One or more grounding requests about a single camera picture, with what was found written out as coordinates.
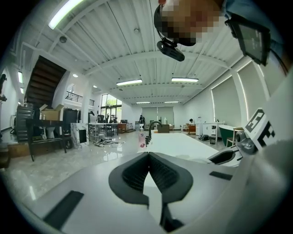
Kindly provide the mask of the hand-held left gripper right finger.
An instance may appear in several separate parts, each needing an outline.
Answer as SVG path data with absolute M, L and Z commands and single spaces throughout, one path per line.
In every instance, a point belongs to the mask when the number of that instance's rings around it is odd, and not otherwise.
M 149 153 L 149 172 L 162 195 L 160 226 L 174 231 L 184 224 L 172 217 L 168 204 L 184 199 L 193 185 L 191 173 L 158 154 Z

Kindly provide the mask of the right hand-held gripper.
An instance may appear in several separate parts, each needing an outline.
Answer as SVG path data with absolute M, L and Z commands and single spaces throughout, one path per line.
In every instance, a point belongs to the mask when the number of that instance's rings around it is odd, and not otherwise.
M 243 130 L 236 133 L 236 147 L 242 157 L 248 157 L 276 142 L 275 131 L 262 108 L 258 108 Z M 207 159 L 209 164 L 222 165 L 235 158 L 232 150 L 218 152 Z

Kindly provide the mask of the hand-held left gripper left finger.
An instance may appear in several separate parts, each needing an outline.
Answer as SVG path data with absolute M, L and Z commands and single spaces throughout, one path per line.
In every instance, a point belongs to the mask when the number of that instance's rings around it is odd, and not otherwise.
M 112 192 L 125 203 L 149 205 L 148 196 L 143 194 L 149 163 L 149 153 L 144 152 L 114 168 L 109 174 Z

